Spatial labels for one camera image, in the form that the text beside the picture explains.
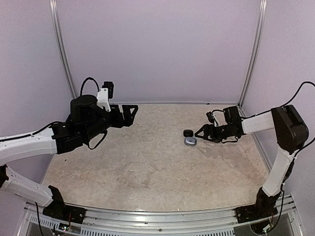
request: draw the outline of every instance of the black cable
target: black cable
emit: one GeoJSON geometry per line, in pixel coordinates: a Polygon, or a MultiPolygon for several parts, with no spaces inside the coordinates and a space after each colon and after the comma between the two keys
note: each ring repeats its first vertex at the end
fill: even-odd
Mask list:
{"type": "Polygon", "coordinates": [[[90,147],[90,143],[89,143],[89,144],[88,144],[88,148],[89,148],[90,150],[94,150],[95,148],[97,148],[98,145],[100,145],[100,143],[103,142],[103,140],[105,139],[106,134],[107,134],[107,132],[106,132],[106,133],[103,135],[103,137],[98,141],[98,143],[95,145],[95,147],[91,148],[91,147],[90,147]]]}
{"type": "Polygon", "coordinates": [[[86,83],[88,80],[94,81],[94,83],[96,84],[96,87],[97,87],[97,92],[99,91],[99,86],[98,86],[97,81],[96,81],[95,79],[93,79],[92,77],[88,77],[88,78],[86,78],[86,79],[83,81],[83,83],[82,83],[82,85],[81,85],[80,96],[82,96],[82,92],[83,92],[84,85],[85,85],[85,83],[86,83]]]}
{"type": "Polygon", "coordinates": [[[234,141],[225,141],[225,142],[221,141],[221,143],[222,143],[222,144],[226,144],[226,143],[237,143],[239,139],[238,139],[236,136],[235,136],[235,139],[236,139],[236,140],[234,140],[234,141]]]}
{"type": "Polygon", "coordinates": [[[284,103],[284,104],[282,105],[282,107],[284,107],[285,105],[289,104],[289,103],[296,97],[296,95],[299,93],[300,89],[302,88],[302,86],[303,86],[304,84],[310,84],[310,85],[313,85],[313,86],[315,87],[315,84],[314,84],[313,82],[311,82],[311,81],[304,81],[303,83],[301,83],[300,87],[299,87],[298,90],[295,92],[295,94],[293,95],[293,97],[292,97],[290,100],[288,100],[286,103],[284,103]]]}
{"type": "Polygon", "coordinates": [[[38,204],[37,204],[37,203],[35,203],[35,205],[36,205],[36,211],[37,211],[37,219],[38,219],[39,231],[40,231],[41,236],[44,236],[44,234],[43,234],[43,230],[42,230],[41,225],[40,225],[38,204]]]}
{"type": "Polygon", "coordinates": [[[214,109],[212,112],[224,112],[223,110],[214,109]]]}
{"type": "Polygon", "coordinates": [[[294,155],[294,157],[296,157],[297,154],[298,154],[300,151],[302,151],[303,149],[307,148],[307,147],[308,147],[309,145],[311,145],[314,141],[315,141],[315,138],[313,138],[308,144],[304,145],[300,150],[298,150],[298,151],[296,152],[296,154],[294,155]]]}
{"type": "Polygon", "coordinates": [[[48,125],[44,126],[43,128],[41,128],[41,129],[35,131],[34,133],[26,134],[26,135],[22,135],[22,136],[17,136],[17,137],[13,137],[13,138],[1,139],[0,142],[5,142],[5,141],[16,140],[16,139],[21,139],[21,138],[26,138],[26,137],[29,137],[29,136],[33,136],[33,135],[35,135],[35,134],[40,133],[41,131],[43,131],[44,129],[46,129],[47,127],[49,127],[50,125],[52,125],[52,124],[57,124],[57,123],[62,123],[62,122],[60,122],[60,121],[54,121],[54,122],[51,122],[51,123],[49,123],[48,125]]]}
{"type": "MultiPolygon", "coordinates": [[[[300,87],[299,87],[298,90],[295,92],[295,94],[293,95],[293,97],[292,97],[290,100],[288,100],[286,103],[284,103],[283,105],[281,105],[281,107],[284,107],[285,105],[289,104],[289,103],[296,97],[296,95],[299,93],[299,91],[301,90],[301,88],[302,88],[302,86],[303,86],[304,84],[310,84],[310,85],[313,85],[313,86],[315,87],[315,84],[314,84],[313,82],[311,82],[311,81],[304,81],[303,83],[301,83],[300,87]]],[[[258,115],[262,115],[262,114],[267,113],[267,112],[269,112],[269,111],[270,111],[270,110],[264,111],[264,112],[261,112],[261,113],[252,115],[252,116],[250,116],[250,117],[245,117],[245,118],[243,118],[243,119],[248,119],[248,118],[252,118],[252,117],[258,116],[258,115]]]]}

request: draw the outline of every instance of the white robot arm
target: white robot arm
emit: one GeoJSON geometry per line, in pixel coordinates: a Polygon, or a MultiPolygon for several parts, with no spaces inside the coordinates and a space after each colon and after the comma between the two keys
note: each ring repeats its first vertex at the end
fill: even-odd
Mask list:
{"type": "Polygon", "coordinates": [[[236,215],[239,223],[276,215],[275,204],[282,186],[309,136],[307,126],[293,105],[275,107],[250,118],[241,117],[236,106],[225,108],[223,112],[226,125],[214,126],[213,114],[209,112],[207,117],[212,124],[205,124],[195,136],[214,143],[224,143],[223,140],[228,137],[235,137],[236,140],[231,142],[237,142],[242,135],[275,129],[279,147],[272,170],[258,191],[256,203],[236,208],[236,215]]]}
{"type": "Polygon", "coordinates": [[[16,173],[7,163],[31,156],[65,153],[83,144],[90,148],[90,140],[102,133],[102,141],[109,127],[131,126],[138,107],[122,105],[121,113],[118,105],[109,105],[113,88],[112,82],[104,82],[97,98],[81,95],[73,99],[66,122],[53,122],[36,132],[0,138],[0,190],[44,206],[43,214],[61,220],[68,220],[71,214],[72,222],[82,223],[83,208],[65,205],[57,188],[31,181],[16,173]]]}

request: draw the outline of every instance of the marble-pattern floor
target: marble-pattern floor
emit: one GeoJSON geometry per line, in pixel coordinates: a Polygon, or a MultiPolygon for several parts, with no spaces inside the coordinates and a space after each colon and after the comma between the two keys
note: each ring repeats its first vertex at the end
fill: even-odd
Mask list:
{"type": "MultiPolygon", "coordinates": [[[[184,145],[184,129],[198,130],[208,123],[208,111],[223,107],[139,105],[134,124],[109,128],[95,150],[83,146],[55,155],[43,184],[59,188],[65,202],[107,209],[186,211],[253,203],[267,171],[250,135],[235,144],[198,139],[194,147],[184,145]]],[[[223,114],[217,116],[224,124],[223,114]]]]}

